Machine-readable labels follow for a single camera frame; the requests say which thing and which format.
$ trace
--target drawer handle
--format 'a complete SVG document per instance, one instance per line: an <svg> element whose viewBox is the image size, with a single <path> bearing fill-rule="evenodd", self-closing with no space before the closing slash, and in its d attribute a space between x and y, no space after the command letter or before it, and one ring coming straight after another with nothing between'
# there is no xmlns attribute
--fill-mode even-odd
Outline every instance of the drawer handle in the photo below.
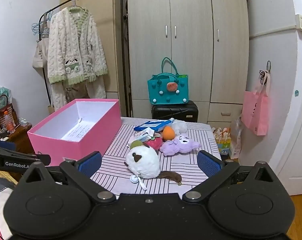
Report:
<svg viewBox="0 0 302 240"><path fill-rule="evenodd" d="M231 116L231 113L221 113L221 116Z"/></svg>

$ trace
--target blue package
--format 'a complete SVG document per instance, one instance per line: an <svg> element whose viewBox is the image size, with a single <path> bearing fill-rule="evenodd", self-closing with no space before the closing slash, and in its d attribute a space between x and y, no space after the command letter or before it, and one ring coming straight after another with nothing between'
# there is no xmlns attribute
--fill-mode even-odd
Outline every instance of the blue package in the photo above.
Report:
<svg viewBox="0 0 302 240"><path fill-rule="evenodd" d="M162 131L164 127L168 124L172 123L171 120L165 120L165 121L148 121L142 125L139 125L137 127L134 127L134 131L143 131L145 128L150 127L155 132Z"/></svg>

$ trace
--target gift bag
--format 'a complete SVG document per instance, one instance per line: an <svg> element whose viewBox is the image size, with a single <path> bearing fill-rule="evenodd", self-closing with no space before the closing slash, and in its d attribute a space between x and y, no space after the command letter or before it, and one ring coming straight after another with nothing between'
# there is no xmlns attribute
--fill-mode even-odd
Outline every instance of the gift bag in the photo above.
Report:
<svg viewBox="0 0 302 240"><path fill-rule="evenodd" d="M212 127L212 132L220 155L228 155L231 143L230 129Z"/></svg>
<svg viewBox="0 0 302 240"><path fill-rule="evenodd" d="M47 14L44 14L44 21L40 29L40 36L42 39L37 42L36 52L33 57L32 66L34 68L43 68L48 63L48 47L49 47L49 37L48 35L43 35L43 31L47 26Z"/></svg>
<svg viewBox="0 0 302 240"><path fill-rule="evenodd" d="M163 73L164 62L168 60L176 74ZM174 63L165 57L161 64L162 73L148 80L149 99L152 105L185 104L189 101L188 75L180 75Z"/></svg>
<svg viewBox="0 0 302 240"><path fill-rule="evenodd" d="M271 75L268 71L262 82L258 82L253 92L245 91L242 122L256 135L266 135L269 123L269 90Z"/></svg>

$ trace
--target striped bed sheet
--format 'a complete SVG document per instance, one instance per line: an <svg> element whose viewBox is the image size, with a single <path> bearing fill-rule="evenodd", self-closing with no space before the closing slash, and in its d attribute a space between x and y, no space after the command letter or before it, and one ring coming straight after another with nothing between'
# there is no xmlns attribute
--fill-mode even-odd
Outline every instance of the striped bed sheet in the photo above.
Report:
<svg viewBox="0 0 302 240"><path fill-rule="evenodd" d="M163 171L176 171L182 176L182 185L168 179L142 179L147 190L140 185L133 184L130 176L133 174L125 165L125 156L129 152L126 144L135 134L137 125L144 124L150 119L122 117L122 126L112 141L109 149L102 157L100 169L91 179L105 189L111 191L118 198L120 193L128 194L163 194L178 193L182 195L207 179L207 176L197 165L197 153L205 150L216 158L221 159L211 127L202 123L188 122L188 136L201 143L202 148L192 150L187 154L176 154L165 157L159 152L160 165Z"/></svg>

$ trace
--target plastic bag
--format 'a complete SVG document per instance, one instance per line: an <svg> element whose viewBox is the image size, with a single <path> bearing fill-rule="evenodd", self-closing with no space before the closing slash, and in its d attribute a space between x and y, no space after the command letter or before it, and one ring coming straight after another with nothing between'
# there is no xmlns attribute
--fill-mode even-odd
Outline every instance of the plastic bag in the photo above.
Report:
<svg viewBox="0 0 302 240"><path fill-rule="evenodd" d="M4 86L0 86L0 96L1 95L6 95L8 97L8 104L12 103L12 95L10 89L5 88ZM5 107L6 105L7 105L6 97L0 98L0 109Z"/></svg>
<svg viewBox="0 0 302 240"><path fill-rule="evenodd" d="M243 123L241 117L238 117L237 120L234 120L231 123L231 144L229 150L229 156L231 159L237 159L240 156L241 152L241 133L243 130Z"/></svg>
<svg viewBox="0 0 302 240"><path fill-rule="evenodd" d="M188 126L186 122L175 120L174 118L171 118L170 121L172 123L168 124L168 126L170 126L174 130L175 136L178 136L181 133L187 133Z"/></svg>

